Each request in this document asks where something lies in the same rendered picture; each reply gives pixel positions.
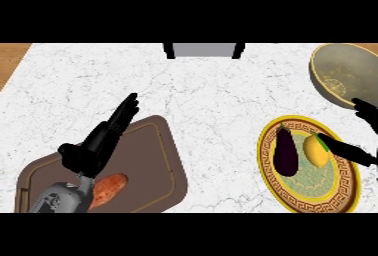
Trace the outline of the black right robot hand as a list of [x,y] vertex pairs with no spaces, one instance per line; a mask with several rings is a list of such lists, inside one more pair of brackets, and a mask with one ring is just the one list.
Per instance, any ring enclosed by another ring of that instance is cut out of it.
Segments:
[[[369,123],[372,130],[378,134],[378,108],[359,98],[353,98],[352,102],[355,103],[356,116]],[[378,150],[377,156],[372,156],[359,147],[333,139],[324,133],[319,134],[319,138],[334,155],[367,167],[371,165],[378,166]]]

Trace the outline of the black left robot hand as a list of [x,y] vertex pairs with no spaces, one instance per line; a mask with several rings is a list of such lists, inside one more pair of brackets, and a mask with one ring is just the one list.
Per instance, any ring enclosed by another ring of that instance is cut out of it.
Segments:
[[120,137],[139,112],[138,94],[132,93],[117,107],[111,118],[102,121],[80,145],[64,143],[58,152],[62,165],[74,173],[95,178],[102,172],[113,156]]

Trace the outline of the tan bowl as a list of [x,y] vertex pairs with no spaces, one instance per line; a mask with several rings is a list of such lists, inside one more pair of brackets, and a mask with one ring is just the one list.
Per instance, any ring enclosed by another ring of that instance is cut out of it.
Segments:
[[353,43],[322,44],[309,61],[313,86],[322,97],[346,109],[353,98],[378,107],[378,52]]

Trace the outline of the yellow lemon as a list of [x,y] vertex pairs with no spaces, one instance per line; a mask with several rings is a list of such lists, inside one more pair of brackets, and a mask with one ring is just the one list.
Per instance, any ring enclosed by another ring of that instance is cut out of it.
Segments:
[[322,168],[330,160],[330,149],[316,133],[306,137],[303,143],[303,150],[309,162],[318,168]]

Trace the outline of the yellow patterned plate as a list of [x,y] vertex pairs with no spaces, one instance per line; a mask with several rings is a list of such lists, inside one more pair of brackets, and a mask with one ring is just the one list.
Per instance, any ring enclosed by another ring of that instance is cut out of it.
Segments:
[[[293,135],[299,153],[299,171],[282,176],[274,165],[276,130],[285,126]],[[318,168],[307,160],[303,143],[315,133],[340,140],[333,130],[316,120],[300,115],[281,116],[266,125],[257,143],[257,162],[268,188],[281,204],[293,212],[353,212],[361,198],[358,165],[328,153],[328,162]]]

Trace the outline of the brown cutting board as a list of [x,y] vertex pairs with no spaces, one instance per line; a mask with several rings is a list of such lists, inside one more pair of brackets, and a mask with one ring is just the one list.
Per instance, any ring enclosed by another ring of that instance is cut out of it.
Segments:
[[[124,173],[129,183],[116,198],[92,213],[160,213],[180,203],[188,180],[166,119],[154,115],[130,124],[98,175],[102,179]],[[17,182],[15,212],[25,213],[40,193],[55,182],[77,184],[77,175],[64,168],[61,154],[33,161]]]

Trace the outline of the orange sweet potato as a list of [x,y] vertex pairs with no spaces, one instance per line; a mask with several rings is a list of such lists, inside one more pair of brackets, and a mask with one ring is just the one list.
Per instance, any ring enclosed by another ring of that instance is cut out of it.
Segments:
[[116,173],[96,182],[90,209],[105,205],[118,196],[127,183],[129,177],[123,173]]

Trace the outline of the dark purple eggplant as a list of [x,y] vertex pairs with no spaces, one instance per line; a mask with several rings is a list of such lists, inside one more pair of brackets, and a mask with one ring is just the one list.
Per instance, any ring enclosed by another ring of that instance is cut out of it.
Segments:
[[291,131],[287,127],[281,127],[276,133],[276,147],[274,154],[274,165],[276,172],[291,177],[299,171],[299,153]]

